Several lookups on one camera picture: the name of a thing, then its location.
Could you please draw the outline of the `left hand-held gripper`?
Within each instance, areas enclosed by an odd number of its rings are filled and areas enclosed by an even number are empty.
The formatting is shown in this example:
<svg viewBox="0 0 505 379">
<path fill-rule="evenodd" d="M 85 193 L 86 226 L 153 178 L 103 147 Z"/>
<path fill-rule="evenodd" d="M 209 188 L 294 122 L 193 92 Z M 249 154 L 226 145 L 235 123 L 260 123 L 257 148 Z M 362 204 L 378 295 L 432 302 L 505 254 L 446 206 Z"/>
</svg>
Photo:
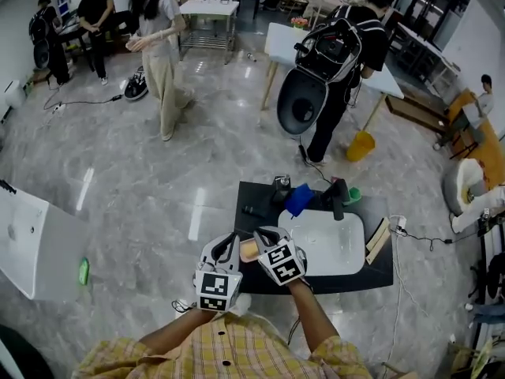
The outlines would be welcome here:
<svg viewBox="0 0 505 379">
<path fill-rule="evenodd" d="M 198 309 L 225 313 L 234 305 L 243 277 L 239 259 L 240 238 L 234 232 L 220 235 L 204 246 L 193 277 Z"/>
</svg>

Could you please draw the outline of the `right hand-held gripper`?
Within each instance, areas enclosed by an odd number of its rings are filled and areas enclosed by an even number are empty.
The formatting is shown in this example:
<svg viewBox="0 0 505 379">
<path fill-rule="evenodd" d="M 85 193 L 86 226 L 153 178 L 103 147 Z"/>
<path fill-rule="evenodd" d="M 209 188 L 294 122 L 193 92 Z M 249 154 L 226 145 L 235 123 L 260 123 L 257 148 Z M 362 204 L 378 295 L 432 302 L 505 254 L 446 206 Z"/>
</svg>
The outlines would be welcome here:
<svg viewBox="0 0 505 379">
<path fill-rule="evenodd" d="M 252 234 L 258 249 L 258 262 L 279 286 L 305 277 L 303 253 L 284 228 L 263 226 Z"/>
</svg>

